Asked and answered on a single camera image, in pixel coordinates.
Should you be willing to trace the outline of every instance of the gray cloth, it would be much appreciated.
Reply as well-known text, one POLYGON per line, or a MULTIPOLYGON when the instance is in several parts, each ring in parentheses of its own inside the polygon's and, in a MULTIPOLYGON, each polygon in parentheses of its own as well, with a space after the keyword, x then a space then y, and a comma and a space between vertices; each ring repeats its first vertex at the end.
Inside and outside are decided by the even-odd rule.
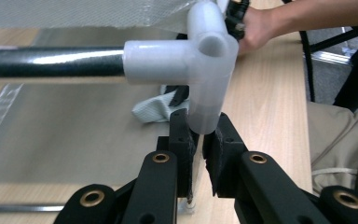
POLYGON ((172 112, 188 109, 188 98, 178 106, 170 106, 170 102, 176 91, 164 93, 166 86, 161 86, 160 95, 144 100, 134 106, 132 114, 142 123, 170 121, 172 112))
POLYGON ((358 112, 308 103, 312 186, 354 189, 358 172, 358 112))

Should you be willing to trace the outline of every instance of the wooden table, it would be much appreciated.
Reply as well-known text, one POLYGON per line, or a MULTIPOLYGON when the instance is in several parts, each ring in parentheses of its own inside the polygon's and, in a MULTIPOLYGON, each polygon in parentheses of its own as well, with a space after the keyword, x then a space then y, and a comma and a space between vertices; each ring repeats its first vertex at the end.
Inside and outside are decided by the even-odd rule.
MULTIPOLYGON (((256 1, 268 8, 280 1, 256 1)), ((0 45, 29 45, 36 30, 0 30, 0 45)), ((302 49, 298 34, 270 41, 237 60, 223 111, 250 150, 272 156, 302 189, 311 191, 310 154, 302 49)), ((209 176, 200 173, 196 213, 178 223, 238 223, 233 200, 212 198, 209 176)), ((65 202, 82 186, 0 185, 0 203, 65 202), (40 191, 56 192, 32 198, 40 191)), ((56 214, 0 214, 0 223, 52 223, 56 214)))

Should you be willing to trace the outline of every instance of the metal grommet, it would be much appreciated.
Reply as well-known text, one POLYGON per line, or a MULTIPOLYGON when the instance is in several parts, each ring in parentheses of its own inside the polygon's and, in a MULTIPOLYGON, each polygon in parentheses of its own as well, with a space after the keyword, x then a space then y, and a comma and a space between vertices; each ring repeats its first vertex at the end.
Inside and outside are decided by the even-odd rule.
POLYGON ((166 162, 170 159, 170 156, 164 153, 159 153, 153 156, 153 161, 155 162, 166 162))
POLYGON ((90 190, 81 196, 80 204, 84 207, 92 207, 104 199, 104 193, 99 189, 90 190))
POLYGON ((252 154, 250 156, 250 159, 251 159, 251 161, 253 161, 255 163, 260 163, 260 164, 263 164, 263 163, 267 162, 267 158, 265 158, 262 155, 258 155, 258 154, 252 154))
POLYGON ((355 195, 344 190, 336 190, 334 191, 333 196, 342 205, 352 209, 358 209, 358 197, 355 195))

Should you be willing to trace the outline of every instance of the pvc elbow joint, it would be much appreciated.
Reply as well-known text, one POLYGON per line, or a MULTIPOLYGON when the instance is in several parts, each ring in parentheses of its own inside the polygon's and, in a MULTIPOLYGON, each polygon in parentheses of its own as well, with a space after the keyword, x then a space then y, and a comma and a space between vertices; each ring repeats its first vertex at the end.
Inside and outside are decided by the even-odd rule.
POLYGON ((219 7, 199 1, 187 15, 188 40, 129 41, 124 73, 130 83, 189 85, 192 131, 215 130, 238 53, 219 7))

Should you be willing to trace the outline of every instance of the black metal tube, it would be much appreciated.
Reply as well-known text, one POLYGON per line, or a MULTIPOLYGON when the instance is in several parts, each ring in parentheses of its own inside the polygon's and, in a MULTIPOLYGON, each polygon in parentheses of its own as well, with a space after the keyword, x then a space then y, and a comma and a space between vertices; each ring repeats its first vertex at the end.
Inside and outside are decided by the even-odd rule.
POLYGON ((124 76, 123 47, 4 48, 0 77, 124 76))
POLYGON ((0 213, 61 212, 64 206, 60 203, 3 203, 0 204, 0 213))
POLYGON ((316 51, 319 51, 321 49, 327 49, 330 48, 332 46, 335 46, 339 43, 342 43, 344 41, 348 41, 350 39, 353 39, 355 37, 358 36, 358 33, 355 30, 349 30, 348 32, 341 34, 341 35, 336 35, 334 37, 331 37, 329 39, 326 39, 322 42, 310 45, 310 52, 314 53, 316 51))

